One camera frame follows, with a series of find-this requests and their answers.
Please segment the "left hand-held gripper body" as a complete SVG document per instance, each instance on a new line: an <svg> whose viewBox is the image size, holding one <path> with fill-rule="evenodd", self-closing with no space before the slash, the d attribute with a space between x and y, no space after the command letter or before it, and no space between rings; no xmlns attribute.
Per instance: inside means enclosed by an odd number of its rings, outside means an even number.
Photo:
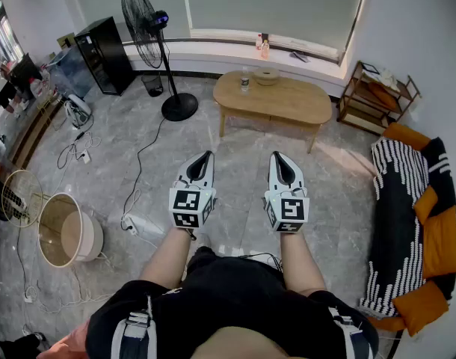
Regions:
<svg viewBox="0 0 456 359"><path fill-rule="evenodd" d="M214 209L216 190L177 180L169 190L168 210L174 227L203 227Z"/></svg>

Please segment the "person's left forearm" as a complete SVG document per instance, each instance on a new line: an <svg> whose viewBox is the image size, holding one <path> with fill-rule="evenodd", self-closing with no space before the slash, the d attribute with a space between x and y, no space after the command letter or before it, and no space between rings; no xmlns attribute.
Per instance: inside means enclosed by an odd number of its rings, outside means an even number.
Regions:
<svg viewBox="0 0 456 359"><path fill-rule="evenodd" d="M140 280L175 289L182 280L192 239L183 229L172 228L144 266Z"/></svg>

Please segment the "person's right forearm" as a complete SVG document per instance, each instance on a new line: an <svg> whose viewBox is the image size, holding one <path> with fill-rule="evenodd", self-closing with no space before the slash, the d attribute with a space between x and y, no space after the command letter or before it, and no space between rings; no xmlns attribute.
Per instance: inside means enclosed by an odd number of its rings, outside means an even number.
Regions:
<svg viewBox="0 0 456 359"><path fill-rule="evenodd" d="M286 288L306 297L326 290L324 278L302 233L282 233L280 249Z"/></svg>

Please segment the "wooden coffee table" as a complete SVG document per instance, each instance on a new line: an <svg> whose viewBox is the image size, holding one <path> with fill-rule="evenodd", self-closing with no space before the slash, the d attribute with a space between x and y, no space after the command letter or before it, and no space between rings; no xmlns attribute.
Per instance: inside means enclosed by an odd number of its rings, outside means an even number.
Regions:
<svg viewBox="0 0 456 359"><path fill-rule="evenodd" d="M223 74L216 82L213 95L215 102L227 108L237 108L269 114L271 122L311 129L313 136L307 152L312 151L321 126L333 114L332 102L319 86L286 77L272 86L262 86L254 82L249 91L242 93L240 88L241 71ZM225 120L221 113L219 136L224 137Z"/></svg>

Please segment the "black mesh waste bin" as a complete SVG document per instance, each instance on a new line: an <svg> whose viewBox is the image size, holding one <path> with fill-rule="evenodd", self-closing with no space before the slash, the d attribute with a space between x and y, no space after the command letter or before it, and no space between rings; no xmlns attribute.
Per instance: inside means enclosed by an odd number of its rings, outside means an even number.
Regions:
<svg viewBox="0 0 456 359"><path fill-rule="evenodd" d="M161 81L161 76L159 74L156 75L147 75L143 74L141 76L141 81L144 87L147 90L147 93L151 97L158 97L164 93L164 86Z"/></svg>

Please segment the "person's black clothing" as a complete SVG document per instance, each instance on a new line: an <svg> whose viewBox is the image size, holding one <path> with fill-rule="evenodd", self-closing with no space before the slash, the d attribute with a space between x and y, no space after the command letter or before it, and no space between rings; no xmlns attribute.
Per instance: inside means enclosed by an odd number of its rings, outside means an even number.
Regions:
<svg viewBox="0 0 456 359"><path fill-rule="evenodd" d="M115 330L132 312L149 311L156 327L157 359L189 359L221 328L258 332L292 357L347 359L344 325L356 356L378 353L379 338L368 319L331 292L305 296L285 288L272 267L203 248L184 281L167 289L147 280L122 286L90 318L85 341L89 359L110 359Z"/></svg>

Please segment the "orange cushion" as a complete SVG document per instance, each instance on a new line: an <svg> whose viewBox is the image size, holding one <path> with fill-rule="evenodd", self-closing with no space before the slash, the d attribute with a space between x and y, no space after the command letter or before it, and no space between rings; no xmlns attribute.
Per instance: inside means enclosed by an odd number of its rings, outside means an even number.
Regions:
<svg viewBox="0 0 456 359"><path fill-rule="evenodd" d="M369 82L368 89L377 99L380 100L383 106L389 108L390 110L396 109L395 97L385 90L382 85L375 82Z"/></svg>

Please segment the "white floor appliance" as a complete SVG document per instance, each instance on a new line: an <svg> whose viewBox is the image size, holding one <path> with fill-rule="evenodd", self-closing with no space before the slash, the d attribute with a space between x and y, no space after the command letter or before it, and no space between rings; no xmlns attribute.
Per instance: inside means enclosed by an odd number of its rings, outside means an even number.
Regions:
<svg viewBox="0 0 456 359"><path fill-rule="evenodd" d="M69 122L77 129L88 122L92 113L87 103L75 94L70 94L65 100L64 110Z"/></svg>

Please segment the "white crumpled cloth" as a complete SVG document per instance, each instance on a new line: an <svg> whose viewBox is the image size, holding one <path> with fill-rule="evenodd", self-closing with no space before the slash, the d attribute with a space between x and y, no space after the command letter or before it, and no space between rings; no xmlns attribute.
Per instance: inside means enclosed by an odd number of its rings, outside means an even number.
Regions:
<svg viewBox="0 0 456 359"><path fill-rule="evenodd" d="M380 71L378 81L391 90L399 91L397 78L387 69L382 69Z"/></svg>

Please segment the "black cabinet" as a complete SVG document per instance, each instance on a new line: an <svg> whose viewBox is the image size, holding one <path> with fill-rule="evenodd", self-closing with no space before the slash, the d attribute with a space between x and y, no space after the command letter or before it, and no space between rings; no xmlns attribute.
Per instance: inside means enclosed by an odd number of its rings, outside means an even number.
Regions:
<svg viewBox="0 0 456 359"><path fill-rule="evenodd" d="M112 16L97 20L74 36L87 68L103 94L121 96L135 79Z"/></svg>

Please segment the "orange sofa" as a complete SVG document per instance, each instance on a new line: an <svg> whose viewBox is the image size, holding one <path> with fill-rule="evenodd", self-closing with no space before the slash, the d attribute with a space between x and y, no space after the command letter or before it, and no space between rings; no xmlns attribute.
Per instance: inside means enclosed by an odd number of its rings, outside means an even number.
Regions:
<svg viewBox="0 0 456 359"><path fill-rule="evenodd" d="M415 150L421 150L432 140L397 123L390 124L380 138L382 137L408 144ZM441 214L430 217L429 208L436 202L436 193L428 188L414 206L424 224L425 263L455 274L456 281L456 204ZM419 288L394 298L392 302L398 311L397 316L378 318L369 314L365 308L360 308L368 314L369 321L376 328L391 332L406 330L410 336L414 336L449 310L452 293L446 297L438 282L438 277L430 276Z"/></svg>

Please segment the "black standing fan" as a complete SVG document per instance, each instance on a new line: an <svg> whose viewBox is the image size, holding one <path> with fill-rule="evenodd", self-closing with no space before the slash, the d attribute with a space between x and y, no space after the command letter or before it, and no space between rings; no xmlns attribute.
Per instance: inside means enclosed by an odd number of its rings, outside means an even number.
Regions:
<svg viewBox="0 0 456 359"><path fill-rule="evenodd" d="M155 10L149 0L121 0L122 12L132 41L145 64L165 68L171 95L161 107L164 119L171 122L187 120L198 109L197 98L176 89L169 60L165 52L163 30L169 16L164 10Z"/></svg>

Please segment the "glass tank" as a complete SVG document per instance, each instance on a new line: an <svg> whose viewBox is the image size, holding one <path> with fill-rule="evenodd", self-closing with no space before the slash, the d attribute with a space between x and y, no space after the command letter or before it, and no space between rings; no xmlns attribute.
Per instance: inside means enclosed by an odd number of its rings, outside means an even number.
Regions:
<svg viewBox="0 0 456 359"><path fill-rule="evenodd" d="M60 51L47 65L51 83L64 95L84 99L96 84L77 46Z"/></svg>

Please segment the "brown wooden plank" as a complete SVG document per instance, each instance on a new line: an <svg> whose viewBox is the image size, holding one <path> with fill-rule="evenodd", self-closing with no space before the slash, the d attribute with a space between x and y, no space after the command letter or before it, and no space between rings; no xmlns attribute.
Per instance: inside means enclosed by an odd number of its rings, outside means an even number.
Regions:
<svg viewBox="0 0 456 359"><path fill-rule="evenodd" d="M8 155L8 159L17 168L25 169L28 166L43 135L50 127L54 127L52 120L62 105L61 99L50 99L42 108L36 107L36 111L28 116Z"/></svg>

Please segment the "white window blind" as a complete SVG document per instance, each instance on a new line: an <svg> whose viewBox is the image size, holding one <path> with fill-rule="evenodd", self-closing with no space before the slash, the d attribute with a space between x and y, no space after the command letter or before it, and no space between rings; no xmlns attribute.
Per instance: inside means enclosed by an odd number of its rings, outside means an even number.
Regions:
<svg viewBox="0 0 456 359"><path fill-rule="evenodd" d="M194 30L252 31L345 49L360 0L188 0Z"/></svg>

